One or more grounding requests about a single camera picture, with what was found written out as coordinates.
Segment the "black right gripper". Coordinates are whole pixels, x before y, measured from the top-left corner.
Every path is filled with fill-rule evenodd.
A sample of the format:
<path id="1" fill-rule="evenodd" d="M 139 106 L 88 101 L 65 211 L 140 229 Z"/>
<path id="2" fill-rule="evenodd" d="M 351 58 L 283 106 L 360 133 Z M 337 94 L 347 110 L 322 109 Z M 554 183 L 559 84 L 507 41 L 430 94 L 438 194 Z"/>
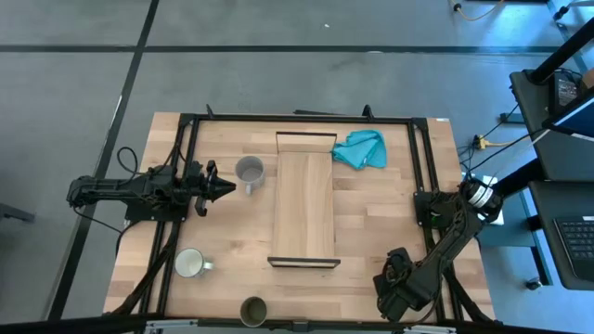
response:
<path id="1" fill-rule="evenodd" d="M 397 299 L 408 306 L 418 306 L 419 296 L 407 287 L 407 279 L 419 262 L 412 261 L 405 248 L 397 248 L 387 253 L 381 272 L 373 277 L 379 306 L 391 306 Z"/>

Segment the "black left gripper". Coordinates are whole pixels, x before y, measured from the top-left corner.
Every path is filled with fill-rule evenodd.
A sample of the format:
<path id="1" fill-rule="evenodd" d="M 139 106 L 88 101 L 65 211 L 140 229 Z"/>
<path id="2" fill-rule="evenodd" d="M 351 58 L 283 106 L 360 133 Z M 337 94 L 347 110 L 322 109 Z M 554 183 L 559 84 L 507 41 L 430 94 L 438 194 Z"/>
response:
<path id="1" fill-rule="evenodd" d="M 206 173 L 202 171 L 203 165 L 198 161 L 189 164 L 185 175 L 185 185 L 189 188 L 192 197 L 196 197 L 194 208 L 200 217 L 207 215 L 206 201 L 217 200 L 235 191 L 236 184 L 217 176 L 215 161 L 210 160 L 206 165 Z"/>

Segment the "light grey ceramic mug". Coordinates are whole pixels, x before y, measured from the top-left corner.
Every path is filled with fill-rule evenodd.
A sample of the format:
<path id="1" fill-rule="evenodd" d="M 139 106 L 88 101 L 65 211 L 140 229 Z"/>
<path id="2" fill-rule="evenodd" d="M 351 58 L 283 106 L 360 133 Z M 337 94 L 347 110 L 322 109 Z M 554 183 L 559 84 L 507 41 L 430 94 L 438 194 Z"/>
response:
<path id="1" fill-rule="evenodd" d="M 241 158 L 235 167 L 237 178 L 245 185 L 245 192 L 250 196 L 265 182 L 265 165 L 255 156 Z"/>

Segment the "blue white floral mug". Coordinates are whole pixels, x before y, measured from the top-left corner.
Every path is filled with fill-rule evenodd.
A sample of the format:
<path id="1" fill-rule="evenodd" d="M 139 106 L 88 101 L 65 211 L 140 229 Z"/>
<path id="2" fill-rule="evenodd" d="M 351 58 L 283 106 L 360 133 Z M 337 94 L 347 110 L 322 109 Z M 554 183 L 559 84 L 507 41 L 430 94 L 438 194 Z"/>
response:
<path id="1" fill-rule="evenodd" d="M 202 276 L 207 271 L 214 269 L 213 263 L 196 249 L 181 250 L 175 257 L 174 270 L 183 278 Z"/>

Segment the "cream cup with olive inside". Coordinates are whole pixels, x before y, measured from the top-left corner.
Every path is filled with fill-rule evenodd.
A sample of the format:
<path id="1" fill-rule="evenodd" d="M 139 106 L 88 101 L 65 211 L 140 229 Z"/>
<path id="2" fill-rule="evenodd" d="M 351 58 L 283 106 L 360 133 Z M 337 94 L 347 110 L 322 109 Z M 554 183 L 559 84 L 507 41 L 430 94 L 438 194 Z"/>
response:
<path id="1" fill-rule="evenodd" d="M 256 296 L 247 298 L 240 306 L 239 316 L 241 322 L 246 327 L 260 327 L 267 317 L 267 306 L 265 301 Z"/>

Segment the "blue grey cart base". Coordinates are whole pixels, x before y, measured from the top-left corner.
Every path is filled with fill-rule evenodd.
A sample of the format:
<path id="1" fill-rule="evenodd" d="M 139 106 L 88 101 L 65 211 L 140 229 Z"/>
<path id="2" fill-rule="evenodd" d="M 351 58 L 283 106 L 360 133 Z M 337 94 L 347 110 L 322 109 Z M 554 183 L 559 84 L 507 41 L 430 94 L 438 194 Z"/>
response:
<path id="1" fill-rule="evenodd" d="M 521 190 L 505 199 L 502 213 L 504 225 L 488 225 L 477 236 L 481 247 L 514 247 L 531 251 L 537 276 L 543 286 L 552 285 L 546 262 L 544 243 L 537 232 L 541 230 L 536 211 L 531 210 L 531 196 Z"/>

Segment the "teal cloth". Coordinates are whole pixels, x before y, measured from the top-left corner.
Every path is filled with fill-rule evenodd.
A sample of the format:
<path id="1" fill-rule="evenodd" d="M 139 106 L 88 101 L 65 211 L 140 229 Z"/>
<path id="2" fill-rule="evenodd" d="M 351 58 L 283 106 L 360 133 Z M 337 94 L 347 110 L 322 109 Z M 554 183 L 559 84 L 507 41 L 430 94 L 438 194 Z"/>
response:
<path id="1" fill-rule="evenodd" d="M 377 130 L 351 132 L 343 142 L 334 145 L 331 155 L 335 161 L 345 163 L 356 170 L 366 167 L 382 169 L 387 165 L 384 137 Z"/>

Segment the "black keyboard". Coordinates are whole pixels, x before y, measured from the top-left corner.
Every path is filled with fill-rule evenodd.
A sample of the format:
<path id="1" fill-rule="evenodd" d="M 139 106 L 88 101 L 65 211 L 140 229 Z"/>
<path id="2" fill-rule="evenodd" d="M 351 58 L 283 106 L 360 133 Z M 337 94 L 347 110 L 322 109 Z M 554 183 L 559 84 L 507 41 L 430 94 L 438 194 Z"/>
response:
<path id="1" fill-rule="evenodd" d="M 553 220 L 573 274 L 594 282 L 594 216 Z"/>

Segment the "black cart top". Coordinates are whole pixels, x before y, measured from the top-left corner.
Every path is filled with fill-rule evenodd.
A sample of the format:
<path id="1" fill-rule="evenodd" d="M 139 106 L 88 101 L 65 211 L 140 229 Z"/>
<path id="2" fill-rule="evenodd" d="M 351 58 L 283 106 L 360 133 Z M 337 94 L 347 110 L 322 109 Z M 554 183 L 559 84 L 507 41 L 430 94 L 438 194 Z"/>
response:
<path id="1" fill-rule="evenodd" d="M 544 134 L 542 123 L 549 117 L 549 89 L 530 83 L 523 71 L 510 75 L 511 91 L 519 103 L 524 122 L 536 139 Z M 594 142 L 549 131 L 534 144 L 546 177 L 554 181 L 594 182 Z"/>

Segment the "grey furniture leg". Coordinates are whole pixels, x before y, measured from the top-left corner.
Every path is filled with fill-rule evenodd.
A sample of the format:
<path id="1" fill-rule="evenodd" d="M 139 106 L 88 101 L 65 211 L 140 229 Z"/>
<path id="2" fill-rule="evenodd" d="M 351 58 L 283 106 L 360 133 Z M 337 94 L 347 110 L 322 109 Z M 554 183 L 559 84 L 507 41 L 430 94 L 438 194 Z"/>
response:
<path id="1" fill-rule="evenodd" d="M 24 223 L 33 223 L 35 215 L 10 205 L 0 203 L 0 221 L 3 219 L 17 219 Z"/>

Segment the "black power adapter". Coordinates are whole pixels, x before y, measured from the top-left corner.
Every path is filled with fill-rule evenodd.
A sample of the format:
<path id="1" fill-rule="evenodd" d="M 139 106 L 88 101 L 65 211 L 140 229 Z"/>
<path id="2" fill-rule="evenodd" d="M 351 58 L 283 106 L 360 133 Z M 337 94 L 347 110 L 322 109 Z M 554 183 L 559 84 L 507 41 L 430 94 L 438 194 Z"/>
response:
<path id="1" fill-rule="evenodd" d="M 578 91 L 579 82 L 572 73 L 554 73 L 549 78 L 549 114 L 562 110 L 577 97 Z"/>

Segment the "black diagonal pole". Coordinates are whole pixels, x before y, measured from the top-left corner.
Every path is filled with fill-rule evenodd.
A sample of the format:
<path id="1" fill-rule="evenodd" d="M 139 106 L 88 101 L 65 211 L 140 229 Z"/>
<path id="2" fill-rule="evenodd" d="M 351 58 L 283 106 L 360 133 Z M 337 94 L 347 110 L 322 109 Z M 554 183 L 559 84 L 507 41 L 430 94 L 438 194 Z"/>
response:
<path id="1" fill-rule="evenodd" d="M 538 68 L 531 71 L 528 74 L 528 80 L 533 84 L 540 84 L 546 81 L 555 70 L 592 39 L 594 39 L 594 18 L 586 22 Z"/>

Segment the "wooden shelf with black frame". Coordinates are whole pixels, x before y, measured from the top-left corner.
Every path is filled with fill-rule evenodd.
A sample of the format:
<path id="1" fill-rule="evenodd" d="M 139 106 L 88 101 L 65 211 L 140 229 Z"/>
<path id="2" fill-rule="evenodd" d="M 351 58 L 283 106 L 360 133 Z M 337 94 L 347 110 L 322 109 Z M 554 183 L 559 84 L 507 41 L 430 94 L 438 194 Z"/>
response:
<path id="1" fill-rule="evenodd" d="M 333 133 L 277 132 L 274 267 L 334 269 Z"/>

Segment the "black metal table frame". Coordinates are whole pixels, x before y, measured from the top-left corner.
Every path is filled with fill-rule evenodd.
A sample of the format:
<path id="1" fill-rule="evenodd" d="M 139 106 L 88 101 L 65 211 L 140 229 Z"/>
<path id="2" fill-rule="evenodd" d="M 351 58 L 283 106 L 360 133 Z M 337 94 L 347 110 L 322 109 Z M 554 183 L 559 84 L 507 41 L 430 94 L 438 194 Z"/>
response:
<path id="1" fill-rule="evenodd" d="M 389 324 L 376 306 L 372 278 L 388 251 L 404 247 L 419 260 L 425 254 L 413 194 L 433 186 L 457 188 L 461 179 L 450 122 L 428 118 L 219 114 L 201 117 L 180 129 L 172 112 L 153 116 L 141 165 L 163 162 L 181 141 L 185 154 L 215 161 L 222 178 L 234 180 L 237 162 L 260 158 L 265 183 L 252 195 L 243 186 L 208 207 L 205 217 L 190 212 L 181 224 L 178 248 L 195 248 L 214 269 L 198 278 L 172 276 L 165 304 L 168 317 L 197 318 L 216 327 L 239 323 L 241 303 L 251 296 L 265 300 L 271 326 L 305 321 L 323 328 L 385 330 Z M 361 171 L 333 167 L 335 252 L 333 269 L 275 268 L 268 263 L 275 221 L 280 132 L 331 133 L 339 140 L 356 130 L 380 131 L 387 146 L 383 169 Z"/>

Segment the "blue grey metal frame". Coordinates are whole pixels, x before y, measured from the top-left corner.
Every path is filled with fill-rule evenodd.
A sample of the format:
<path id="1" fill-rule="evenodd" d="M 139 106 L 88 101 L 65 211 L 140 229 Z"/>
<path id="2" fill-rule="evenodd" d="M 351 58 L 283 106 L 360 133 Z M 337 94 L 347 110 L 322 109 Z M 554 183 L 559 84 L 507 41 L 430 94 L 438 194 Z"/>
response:
<path id="1" fill-rule="evenodd" d="M 564 41 L 594 19 L 594 0 L 548 0 L 548 6 Z M 594 69 L 594 38 L 581 46 L 572 60 L 582 73 Z"/>

